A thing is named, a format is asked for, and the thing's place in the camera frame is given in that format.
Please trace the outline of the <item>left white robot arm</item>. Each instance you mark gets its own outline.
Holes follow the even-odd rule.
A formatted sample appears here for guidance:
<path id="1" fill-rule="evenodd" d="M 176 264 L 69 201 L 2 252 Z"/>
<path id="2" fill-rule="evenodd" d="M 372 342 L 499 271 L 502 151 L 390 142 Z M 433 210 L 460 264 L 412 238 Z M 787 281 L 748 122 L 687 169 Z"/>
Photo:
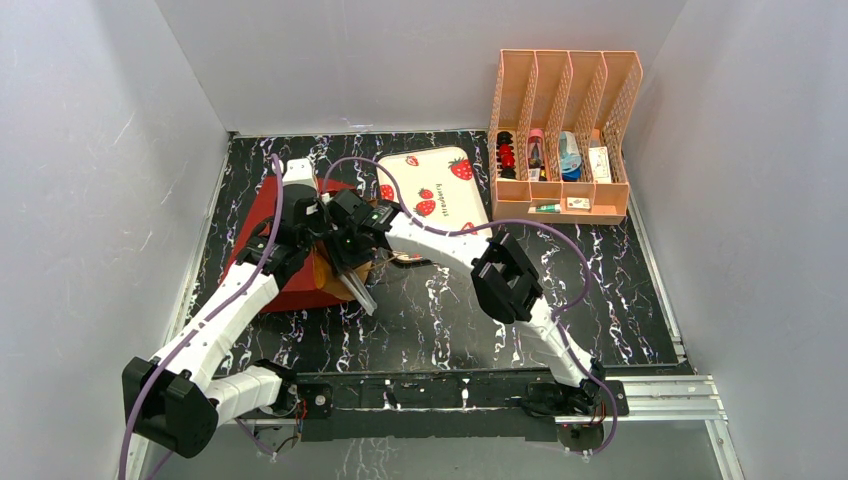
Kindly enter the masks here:
<path id="1" fill-rule="evenodd" d="M 254 410 L 294 411 L 299 391 L 291 370 L 260 360 L 216 379 L 215 371 L 257 314 L 303 269 L 320 217 L 315 188 L 278 188 L 268 227 L 254 229 L 209 302 L 151 358 L 133 358 L 122 372 L 127 436 L 140 435 L 192 458 L 223 424 Z"/>

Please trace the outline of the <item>red brown paper bag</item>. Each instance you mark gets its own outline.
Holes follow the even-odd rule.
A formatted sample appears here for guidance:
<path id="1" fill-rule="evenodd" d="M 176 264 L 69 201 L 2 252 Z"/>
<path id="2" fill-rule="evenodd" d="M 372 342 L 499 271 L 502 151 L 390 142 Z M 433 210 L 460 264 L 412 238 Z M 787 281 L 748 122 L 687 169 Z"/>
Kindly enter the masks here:
<path id="1" fill-rule="evenodd" d="M 282 188 L 284 187 L 283 183 L 275 178 L 266 179 L 263 185 L 277 185 L 279 193 L 282 193 Z M 316 191 L 319 206 L 322 208 L 325 216 L 327 229 L 314 244 L 303 267 L 298 272 L 264 272 L 263 267 L 261 268 L 260 274 L 265 277 L 273 277 L 277 285 L 275 296 L 268 304 L 260 309 L 262 313 L 323 308 L 355 300 L 340 280 L 342 274 L 336 274 L 333 271 L 323 245 L 323 237 L 330 227 L 325 204 L 332 195 L 335 195 L 339 190 L 345 189 L 349 189 L 345 184 L 330 188 L 327 192 L 329 195 L 327 200 L 322 200 L 319 197 L 321 193 L 319 189 Z M 236 262 L 237 241 L 239 240 L 239 236 L 245 231 L 244 226 L 242 232 L 238 235 L 236 247 L 230 256 L 228 265 L 224 270 L 224 276 L 220 281 L 222 287 L 228 286 L 235 288 L 237 281 L 241 279 L 246 280 L 254 273 L 255 267 L 258 265 L 248 263 L 247 261 L 241 264 Z M 376 250 L 372 259 L 368 263 L 363 264 L 368 265 L 370 270 L 374 266 L 375 253 Z"/>

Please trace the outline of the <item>metal tongs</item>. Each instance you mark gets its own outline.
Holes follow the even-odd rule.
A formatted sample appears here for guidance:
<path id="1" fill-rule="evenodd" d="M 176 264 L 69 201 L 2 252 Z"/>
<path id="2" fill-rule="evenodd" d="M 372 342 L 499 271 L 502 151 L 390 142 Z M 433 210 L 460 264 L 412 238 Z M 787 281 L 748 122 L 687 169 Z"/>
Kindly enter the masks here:
<path id="1" fill-rule="evenodd" d="M 365 313 L 372 316 L 377 309 L 377 302 L 365 285 L 369 272 L 370 267 L 363 265 L 360 269 L 349 270 L 343 273 L 340 276 L 340 280 L 354 299 L 361 305 Z"/>

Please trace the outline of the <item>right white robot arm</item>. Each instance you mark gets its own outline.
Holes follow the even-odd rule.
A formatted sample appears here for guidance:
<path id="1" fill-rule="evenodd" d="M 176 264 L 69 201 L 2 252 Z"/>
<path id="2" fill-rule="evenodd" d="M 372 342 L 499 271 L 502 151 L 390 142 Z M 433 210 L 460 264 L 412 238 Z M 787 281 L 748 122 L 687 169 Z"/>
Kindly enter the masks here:
<path id="1" fill-rule="evenodd" d="M 524 407 L 538 415 L 591 415 L 603 399 L 604 370 L 555 320 L 540 275 L 513 235 L 504 230 L 485 237 L 475 229 L 439 230 L 392 201 L 371 205 L 352 190 L 325 194 L 330 222 L 328 247 L 344 253 L 384 249 L 419 254 L 469 276 L 479 308 L 493 320 L 512 325 L 554 383 L 529 393 Z"/>

